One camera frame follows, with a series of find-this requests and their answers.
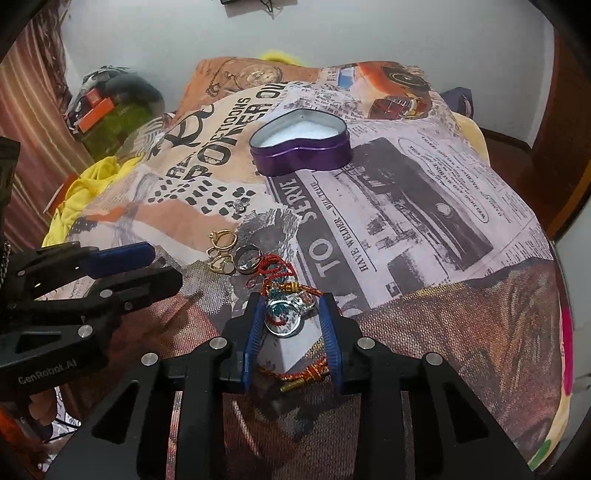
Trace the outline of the striped brown curtain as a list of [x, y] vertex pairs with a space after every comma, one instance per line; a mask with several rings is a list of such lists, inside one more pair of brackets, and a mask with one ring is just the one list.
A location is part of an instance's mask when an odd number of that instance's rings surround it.
[[41, 245], [45, 211], [71, 174], [93, 163], [66, 126], [71, 100], [61, 27], [67, 1], [50, 1], [28, 22], [1, 62], [1, 135], [20, 143], [4, 232], [16, 250]]

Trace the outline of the brown wooden door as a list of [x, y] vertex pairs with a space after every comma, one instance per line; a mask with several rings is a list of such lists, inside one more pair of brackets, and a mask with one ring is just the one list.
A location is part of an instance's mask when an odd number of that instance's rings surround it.
[[590, 198], [590, 76], [559, 33], [531, 160], [532, 208], [547, 236], [558, 240]]

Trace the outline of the small silver earring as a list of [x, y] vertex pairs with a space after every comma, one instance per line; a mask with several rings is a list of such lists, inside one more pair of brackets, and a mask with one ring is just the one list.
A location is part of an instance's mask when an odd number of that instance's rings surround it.
[[243, 215], [247, 208], [249, 208], [249, 198], [235, 199], [231, 202], [231, 206], [235, 210], [236, 215]]

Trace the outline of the gold clip earring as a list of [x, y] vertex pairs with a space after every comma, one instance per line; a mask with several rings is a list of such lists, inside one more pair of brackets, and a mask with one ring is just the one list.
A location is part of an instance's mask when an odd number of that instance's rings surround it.
[[207, 265], [211, 272], [221, 275], [232, 275], [235, 273], [235, 259], [230, 250], [212, 247], [207, 250], [207, 255]]

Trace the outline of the newspaper print bed blanket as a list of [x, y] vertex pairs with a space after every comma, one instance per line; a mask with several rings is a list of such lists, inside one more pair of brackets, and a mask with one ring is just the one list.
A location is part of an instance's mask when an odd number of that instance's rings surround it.
[[[351, 162], [263, 176], [250, 137], [300, 108], [346, 122]], [[240, 198], [249, 208], [236, 215]], [[146, 354], [182, 356], [221, 336], [253, 293], [266, 306], [262, 343], [249, 390], [222, 396], [224, 479], [356, 479], [361, 399], [332, 384], [325, 294], [394, 353], [441, 354], [532, 479], [566, 427], [572, 327], [547, 236], [441, 96], [399, 63], [201, 62], [172, 126], [67, 237], [147, 242], [183, 279], [122, 319], [105, 367], [63, 388], [79, 428]], [[212, 247], [231, 251], [235, 273], [209, 270]]]

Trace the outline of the dark blue bag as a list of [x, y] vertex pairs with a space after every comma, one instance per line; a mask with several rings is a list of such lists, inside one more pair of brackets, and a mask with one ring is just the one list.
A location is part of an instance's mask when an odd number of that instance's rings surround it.
[[442, 92], [441, 97], [453, 112], [470, 119], [474, 117], [474, 103], [471, 89], [455, 87]]

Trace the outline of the pile of clothes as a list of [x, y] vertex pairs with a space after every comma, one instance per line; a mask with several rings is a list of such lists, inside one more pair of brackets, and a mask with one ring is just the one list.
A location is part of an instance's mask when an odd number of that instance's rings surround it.
[[[114, 109], [81, 133], [77, 122], [105, 98], [113, 101]], [[113, 155], [135, 130], [164, 111], [162, 94], [143, 77], [127, 67], [105, 65], [83, 78], [78, 94], [65, 110], [64, 120], [91, 158], [100, 160]]]

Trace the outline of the yellow cloth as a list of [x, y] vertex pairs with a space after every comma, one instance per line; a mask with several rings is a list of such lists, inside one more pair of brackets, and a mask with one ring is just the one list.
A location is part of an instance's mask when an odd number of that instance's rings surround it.
[[42, 246], [64, 243], [83, 210], [111, 184], [127, 176], [141, 159], [141, 156], [136, 156], [120, 163], [116, 156], [108, 156], [84, 170], [66, 188], [63, 199], [57, 203]]

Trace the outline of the purple heart-shaped tin box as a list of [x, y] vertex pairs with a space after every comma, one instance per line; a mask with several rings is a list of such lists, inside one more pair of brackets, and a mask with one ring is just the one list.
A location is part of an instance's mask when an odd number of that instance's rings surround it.
[[331, 113], [300, 108], [256, 130], [249, 140], [256, 169], [266, 177], [300, 170], [332, 171], [351, 162], [346, 122]]

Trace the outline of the orange box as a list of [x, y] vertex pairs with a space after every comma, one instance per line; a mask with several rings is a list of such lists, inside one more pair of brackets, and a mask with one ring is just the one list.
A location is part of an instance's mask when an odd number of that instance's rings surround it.
[[81, 133], [86, 133], [113, 109], [114, 103], [110, 98], [101, 100], [77, 122], [77, 129]]

